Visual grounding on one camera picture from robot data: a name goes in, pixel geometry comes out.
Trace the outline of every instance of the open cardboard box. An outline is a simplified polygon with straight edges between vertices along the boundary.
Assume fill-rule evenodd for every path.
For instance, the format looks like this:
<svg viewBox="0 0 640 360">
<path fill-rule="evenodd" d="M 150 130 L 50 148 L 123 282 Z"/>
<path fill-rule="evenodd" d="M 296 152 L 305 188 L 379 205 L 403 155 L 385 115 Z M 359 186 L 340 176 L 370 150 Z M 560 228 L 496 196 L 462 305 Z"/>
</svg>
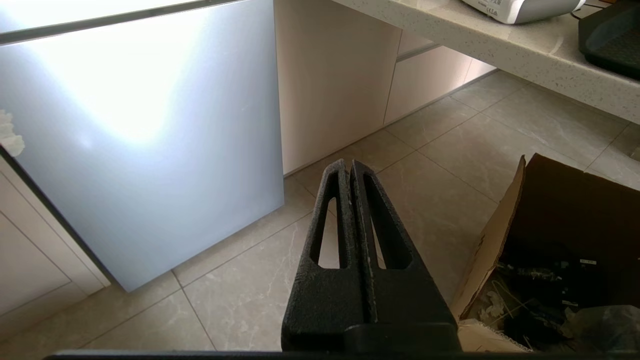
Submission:
<svg viewBox="0 0 640 360">
<path fill-rule="evenodd" d="M 482 323 L 466 320 L 507 238 L 517 238 L 517 245 L 532 254 L 564 252 L 558 255 L 597 262 L 604 288 L 594 306 L 640 307 L 640 192 L 539 154 L 528 165 L 522 157 L 451 306 L 464 351 L 527 351 Z"/>
</svg>

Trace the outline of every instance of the box flap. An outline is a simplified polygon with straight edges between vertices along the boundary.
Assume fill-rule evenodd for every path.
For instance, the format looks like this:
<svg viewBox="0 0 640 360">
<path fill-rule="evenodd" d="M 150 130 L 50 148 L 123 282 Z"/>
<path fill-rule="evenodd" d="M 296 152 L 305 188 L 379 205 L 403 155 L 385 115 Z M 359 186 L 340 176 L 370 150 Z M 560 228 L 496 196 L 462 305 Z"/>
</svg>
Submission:
<svg viewBox="0 0 640 360">
<path fill-rule="evenodd" d="M 518 201 L 520 201 L 525 166 L 526 161 L 522 156 L 513 182 L 480 234 L 480 242 L 477 244 L 473 256 L 469 259 L 465 275 L 451 306 L 451 312 L 457 320 L 466 312 L 477 293 L 484 286 L 502 252 L 513 215 L 518 207 Z"/>
<path fill-rule="evenodd" d="M 464 352 L 531 352 L 476 319 L 460 322 L 458 339 Z"/>
</svg>

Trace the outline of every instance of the quartz countertop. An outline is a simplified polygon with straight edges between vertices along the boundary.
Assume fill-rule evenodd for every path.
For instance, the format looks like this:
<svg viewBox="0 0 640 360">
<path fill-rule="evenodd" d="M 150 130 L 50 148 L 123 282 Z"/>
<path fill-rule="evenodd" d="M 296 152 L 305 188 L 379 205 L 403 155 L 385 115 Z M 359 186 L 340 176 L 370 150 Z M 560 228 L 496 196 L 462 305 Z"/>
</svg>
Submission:
<svg viewBox="0 0 640 360">
<path fill-rule="evenodd" d="M 505 25 L 461 0 L 334 1 L 640 124 L 640 82 L 588 63 L 570 14 Z"/>
</svg>

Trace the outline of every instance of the light blue refrigerator door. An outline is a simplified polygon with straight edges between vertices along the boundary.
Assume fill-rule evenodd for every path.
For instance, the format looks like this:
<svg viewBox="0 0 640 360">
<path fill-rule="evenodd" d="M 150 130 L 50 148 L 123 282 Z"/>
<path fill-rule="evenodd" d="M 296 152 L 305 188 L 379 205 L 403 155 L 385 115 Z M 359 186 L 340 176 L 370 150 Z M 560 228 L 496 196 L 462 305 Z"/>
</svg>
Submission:
<svg viewBox="0 0 640 360">
<path fill-rule="evenodd" d="M 131 291 L 284 203 L 277 81 L 273 0 L 244 0 L 0 46 L 0 120 Z"/>
</svg>

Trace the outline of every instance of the black clamp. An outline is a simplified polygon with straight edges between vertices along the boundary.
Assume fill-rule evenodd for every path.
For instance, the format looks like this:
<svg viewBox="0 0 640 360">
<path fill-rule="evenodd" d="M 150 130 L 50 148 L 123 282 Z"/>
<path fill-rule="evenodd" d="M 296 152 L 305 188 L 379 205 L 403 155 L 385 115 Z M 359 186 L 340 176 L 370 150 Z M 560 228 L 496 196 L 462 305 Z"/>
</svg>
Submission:
<svg viewBox="0 0 640 360">
<path fill-rule="evenodd" d="M 318 265 L 335 198 L 339 269 Z M 380 268 L 374 237 L 386 265 Z M 329 165 L 282 324 L 282 350 L 459 352 L 457 323 L 375 173 Z"/>
</svg>

